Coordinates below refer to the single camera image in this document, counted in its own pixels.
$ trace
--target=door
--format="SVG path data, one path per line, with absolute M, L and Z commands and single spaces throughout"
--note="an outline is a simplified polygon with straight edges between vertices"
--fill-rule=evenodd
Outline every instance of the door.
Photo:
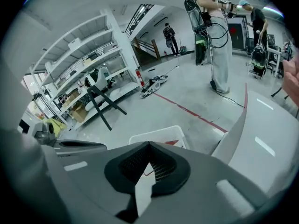
M 228 30 L 232 38 L 233 49 L 244 50 L 244 38 L 240 23 L 229 23 Z

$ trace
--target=person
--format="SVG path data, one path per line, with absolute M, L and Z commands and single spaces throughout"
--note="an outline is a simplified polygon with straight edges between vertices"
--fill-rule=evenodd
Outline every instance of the person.
M 252 25 L 247 23 L 250 27 L 253 28 L 253 39 L 254 39 L 254 46 L 257 45 L 258 39 L 261 37 L 261 42 L 267 51 L 267 27 L 268 22 L 265 18 L 263 12 L 253 7 L 247 2 L 246 0 L 240 0 L 239 5 L 242 6 L 246 11 L 251 12 L 250 17 L 252 21 Z M 266 72 L 266 67 L 263 69 L 259 69 L 257 67 L 254 67 L 253 70 L 250 70 L 251 73 L 255 74 L 256 79 L 261 79 L 263 75 Z
M 175 35 L 175 32 L 174 30 L 170 27 L 169 23 L 166 23 L 165 24 L 165 28 L 163 30 L 163 34 L 164 34 L 164 37 L 166 40 L 172 40 L 172 47 L 171 47 L 171 50 L 172 50 L 172 53 L 173 55 L 176 57 L 176 56 L 180 56 L 179 52 L 178 52 L 178 44 L 177 44 L 177 41 L 174 37 Z
M 211 38 L 212 47 L 212 80 L 216 85 L 216 91 L 219 93 L 229 93 L 228 85 L 228 65 L 231 62 L 233 54 L 233 46 L 226 19 L 221 12 L 223 9 L 233 9 L 236 11 L 236 5 L 223 4 L 217 0 L 196 0 L 202 12 L 208 12 L 211 17 L 211 22 L 214 25 L 207 27 L 207 32 Z

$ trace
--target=black chair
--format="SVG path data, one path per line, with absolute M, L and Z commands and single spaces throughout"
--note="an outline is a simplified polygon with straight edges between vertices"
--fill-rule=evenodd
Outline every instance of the black chair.
M 119 110 L 124 115 L 127 115 L 127 113 L 125 111 L 123 111 L 115 102 L 113 102 L 111 99 L 109 99 L 102 92 L 104 89 L 106 89 L 107 85 L 108 85 L 108 83 L 107 83 L 106 78 L 105 78 L 105 76 L 103 74 L 103 70 L 100 69 L 99 72 L 98 72 L 98 79 L 97 79 L 96 83 L 87 89 L 87 93 L 88 93 L 88 95 L 90 97 L 91 102 L 89 102 L 86 105 L 85 109 L 88 111 L 89 108 L 90 108 L 90 106 L 93 104 L 93 106 L 96 108 L 97 112 L 100 114 L 102 120 L 104 121 L 104 123 L 106 124 L 106 126 L 108 127 L 108 129 L 112 130 L 111 126 L 108 124 L 107 120 L 105 119 L 102 111 L 99 109 L 98 104 L 106 101 L 113 108 Z M 94 98 L 93 92 L 96 93 L 98 96 Z

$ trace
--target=man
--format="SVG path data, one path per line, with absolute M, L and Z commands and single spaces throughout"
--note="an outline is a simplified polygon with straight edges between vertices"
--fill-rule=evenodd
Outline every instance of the man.
M 172 40 L 172 47 L 171 50 L 174 54 L 175 57 L 180 56 L 180 54 L 178 53 L 178 45 L 177 45 L 177 41 L 174 38 L 175 32 L 174 30 L 170 27 L 169 23 L 165 24 L 165 28 L 163 30 L 163 34 L 166 40 Z
M 254 38 L 254 46 L 257 45 L 259 37 L 262 38 L 261 42 L 267 50 L 267 27 L 268 27 L 268 22 L 262 13 L 262 11 L 256 7 L 253 7 L 247 2 L 246 0 L 240 0 L 239 5 L 242 6 L 246 11 L 251 12 L 250 17 L 252 21 L 252 25 L 247 23 L 249 26 L 253 28 L 253 38 Z M 250 72 L 255 74 L 256 79 L 261 79 L 263 75 L 265 74 L 266 68 L 259 69 L 257 67 L 254 67 L 253 70 Z

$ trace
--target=cap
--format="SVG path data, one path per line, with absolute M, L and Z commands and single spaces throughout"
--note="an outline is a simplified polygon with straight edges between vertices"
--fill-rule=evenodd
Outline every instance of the cap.
M 240 5 L 240 6 L 244 6 L 244 5 L 246 5 L 246 4 L 250 4 L 250 3 L 247 2 L 246 0 L 240 0 L 240 1 L 239 1 L 239 5 Z

